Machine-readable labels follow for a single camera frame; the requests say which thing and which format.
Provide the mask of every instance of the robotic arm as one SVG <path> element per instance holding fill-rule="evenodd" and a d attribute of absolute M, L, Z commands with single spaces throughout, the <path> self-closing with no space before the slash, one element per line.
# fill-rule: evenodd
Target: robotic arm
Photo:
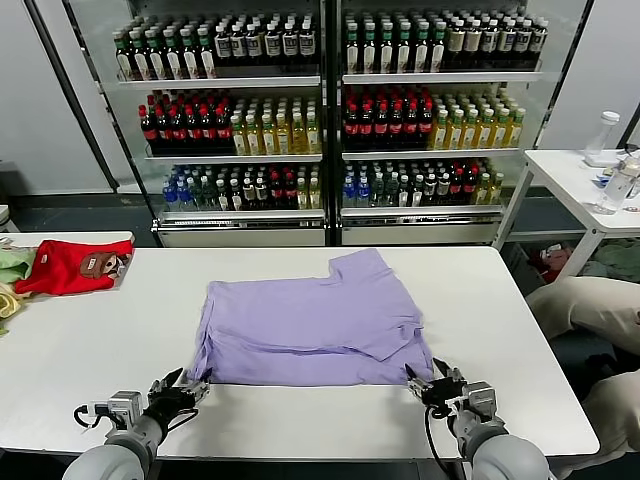
<path fill-rule="evenodd" d="M 175 385 L 182 369 L 156 380 L 148 394 L 149 407 L 141 412 L 139 392 L 121 391 L 106 403 L 82 405 L 74 412 L 76 421 L 86 427 L 96 427 L 102 418 L 109 418 L 114 428 L 107 441 L 86 451 L 74 461 L 63 480 L 143 480 L 156 458 L 158 446 L 167 434 L 198 414 L 196 405 L 209 393 L 206 382 Z M 81 414 L 95 417 L 88 424 Z M 178 416 L 189 415 L 170 425 Z"/>

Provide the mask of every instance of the beige pants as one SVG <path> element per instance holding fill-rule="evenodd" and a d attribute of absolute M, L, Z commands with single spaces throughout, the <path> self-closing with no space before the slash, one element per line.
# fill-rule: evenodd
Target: beige pants
<path fill-rule="evenodd" d="M 640 355 L 640 285 L 567 277 L 536 290 L 527 302 L 547 339 L 581 326 Z M 600 450 L 563 466 L 555 472 L 559 479 L 573 470 L 640 451 L 640 370 L 596 383 L 582 406 L 600 440 Z"/>

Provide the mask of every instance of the white side table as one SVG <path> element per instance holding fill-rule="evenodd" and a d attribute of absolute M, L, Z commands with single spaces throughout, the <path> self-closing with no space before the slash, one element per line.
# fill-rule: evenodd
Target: white side table
<path fill-rule="evenodd" d="M 504 245 L 534 176 L 587 229 L 558 278 L 577 275 L 604 238 L 640 236 L 640 213 L 621 209 L 614 215 L 602 215 L 593 211 L 591 206 L 602 193 L 595 179 L 603 169 L 589 167 L 584 163 L 582 153 L 575 150 L 527 150 L 525 156 L 525 170 L 496 233 L 494 248 L 499 250 Z M 625 200 L 623 207 L 627 206 L 640 208 L 640 196 Z"/>

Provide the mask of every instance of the purple t-shirt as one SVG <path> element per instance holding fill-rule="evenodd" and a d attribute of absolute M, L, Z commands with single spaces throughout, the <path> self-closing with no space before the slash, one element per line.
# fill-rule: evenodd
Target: purple t-shirt
<path fill-rule="evenodd" d="M 420 311 L 375 249 L 327 278 L 211 282 L 193 378 L 245 385 L 401 385 L 433 376 Z"/>

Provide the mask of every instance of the red t-shirt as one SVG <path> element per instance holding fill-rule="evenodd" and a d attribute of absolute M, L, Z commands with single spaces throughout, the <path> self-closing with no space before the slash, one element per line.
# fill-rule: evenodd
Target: red t-shirt
<path fill-rule="evenodd" d="M 132 254 L 128 240 L 108 245 L 45 240 L 38 247 L 29 278 L 16 282 L 16 293 L 67 295 L 109 289 L 124 273 Z"/>

